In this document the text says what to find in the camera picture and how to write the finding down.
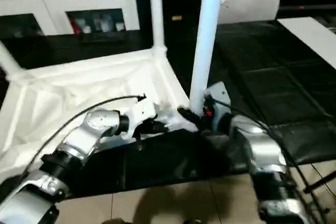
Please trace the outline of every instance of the floor tile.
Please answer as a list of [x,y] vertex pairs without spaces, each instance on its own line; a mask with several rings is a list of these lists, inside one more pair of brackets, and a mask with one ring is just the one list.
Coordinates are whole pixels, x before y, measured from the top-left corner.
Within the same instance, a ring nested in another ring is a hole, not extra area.
[[114,194],[112,218],[122,218],[134,224],[182,224],[188,219],[220,224],[208,182]]
[[102,224],[111,219],[112,195],[65,200],[57,205],[56,224]]
[[261,224],[249,175],[210,180],[222,224]]
[[[327,176],[329,173],[336,170],[335,161],[316,163],[314,164],[314,166],[322,176]],[[300,169],[302,170],[309,184],[313,184],[314,182],[321,179],[321,177],[318,175],[318,173],[313,169],[313,167],[310,164],[302,165],[300,166]],[[300,190],[303,190],[305,186],[298,172],[294,168],[292,168],[291,171],[293,178],[298,184],[298,188]],[[330,183],[328,183],[328,186],[331,189],[331,191],[336,194],[336,180],[333,180]],[[322,208],[336,209],[336,199],[330,194],[325,185],[314,190],[314,193],[317,196]],[[311,202],[310,195],[303,194],[303,196],[307,202]]]

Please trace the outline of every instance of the white pipe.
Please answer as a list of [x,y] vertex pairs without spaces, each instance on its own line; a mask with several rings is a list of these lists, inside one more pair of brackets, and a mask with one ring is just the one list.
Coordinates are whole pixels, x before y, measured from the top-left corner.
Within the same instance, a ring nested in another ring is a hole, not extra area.
[[199,116],[202,115],[220,6],[221,0],[202,0],[190,90],[190,109]]
[[163,31],[162,0],[151,0],[153,47],[165,48]]
[[6,72],[8,76],[20,72],[22,69],[14,60],[7,48],[0,41],[0,67]]

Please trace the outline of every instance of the silver robot arm segment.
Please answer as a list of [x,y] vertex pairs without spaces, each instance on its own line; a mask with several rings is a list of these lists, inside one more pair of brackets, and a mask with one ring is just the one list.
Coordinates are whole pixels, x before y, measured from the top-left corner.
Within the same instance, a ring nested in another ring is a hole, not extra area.
[[229,136],[242,144],[260,218],[266,223],[311,224],[277,142],[260,125],[241,115],[232,118]]

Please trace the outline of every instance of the black mat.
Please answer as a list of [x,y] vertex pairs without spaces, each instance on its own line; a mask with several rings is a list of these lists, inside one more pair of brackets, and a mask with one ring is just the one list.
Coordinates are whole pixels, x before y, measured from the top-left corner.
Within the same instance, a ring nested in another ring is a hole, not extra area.
[[[70,62],[148,48],[139,32],[108,39],[54,36],[8,40],[22,67]],[[167,38],[168,59],[190,91],[196,29]],[[336,70],[277,22],[218,28],[209,84],[224,81],[232,105],[267,122],[297,162],[336,158]],[[246,171],[240,146],[225,136],[173,132],[96,154],[76,181],[75,197],[204,179]]]

